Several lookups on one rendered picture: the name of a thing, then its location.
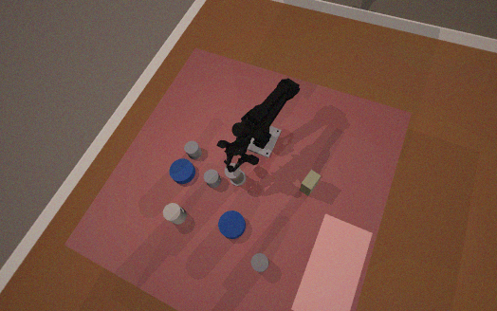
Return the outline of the blue short cylinder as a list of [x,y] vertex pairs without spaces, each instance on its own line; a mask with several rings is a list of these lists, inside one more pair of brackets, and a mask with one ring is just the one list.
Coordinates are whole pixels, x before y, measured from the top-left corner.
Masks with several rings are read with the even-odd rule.
[[190,160],[180,158],[170,167],[170,176],[178,184],[186,184],[193,180],[195,168]]
[[246,222],[241,213],[229,210],[223,213],[218,221],[220,232],[229,239],[240,237],[245,229]]

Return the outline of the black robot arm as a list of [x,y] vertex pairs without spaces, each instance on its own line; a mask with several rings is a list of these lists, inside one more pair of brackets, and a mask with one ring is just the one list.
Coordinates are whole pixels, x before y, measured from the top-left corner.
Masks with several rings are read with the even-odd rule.
[[[259,105],[250,109],[242,118],[232,126],[232,133],[236,137],[244,137],[253,140],[253,144],[264,149],[271,134],[269,127],[275,120],[285,103],[294,98],[300,91],[299,85],[291,79],[282,79],[272,93]],[[228,152],[234,156],[243,155],[246,152],[246,144],[240,144],[239,140],[229,144]]]

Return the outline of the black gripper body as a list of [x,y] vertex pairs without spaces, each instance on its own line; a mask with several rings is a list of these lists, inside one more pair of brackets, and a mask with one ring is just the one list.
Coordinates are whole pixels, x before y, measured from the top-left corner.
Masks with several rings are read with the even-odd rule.
[[[247,148],[248,146],[250,145],[250,140],[249,139],[246,139],[244,137],[237,137],[236,138],[237,140],[239,140],[238,142],[240,144],[243,144],[245,143],[246,144],[246,152],[247,152]],[[220,147],[220,148],[226,148],[226,151],[228,152],[228,147],[229,147],[229,142],[225,141],[225,140],[219,140],[218,143],[217,143],[217,146]],[[240,155],[241,156],[241,159],[245,160],[246,162],[252,164],[252,165],[256,165],[258,164],[259,162],[259,158],[254,156],[254,155],[247,155],[247,154],[243,154],[243,155]]]

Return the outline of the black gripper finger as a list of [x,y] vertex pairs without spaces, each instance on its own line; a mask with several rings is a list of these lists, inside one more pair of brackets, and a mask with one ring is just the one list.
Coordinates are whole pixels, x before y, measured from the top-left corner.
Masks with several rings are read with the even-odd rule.
[[233,172],[235,172],[244,162],[246,162],[246,161],[241,159],[241,158],[238,158],[238,162],[236,163],[236,165],[233,169]]
[[229,167],[230,163],[231,163],[231,160],[233,158],[233,154],[232,153],[228,153],[227,151],[225,151],[225,153],[227,154],[227,167]]

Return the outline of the beige rectangular block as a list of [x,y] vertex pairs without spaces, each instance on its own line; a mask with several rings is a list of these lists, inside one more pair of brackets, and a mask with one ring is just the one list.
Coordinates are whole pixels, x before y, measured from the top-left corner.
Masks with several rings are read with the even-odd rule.
[[309,196],[318,184],[321,176],[311,170],[301,184],[300,191]]

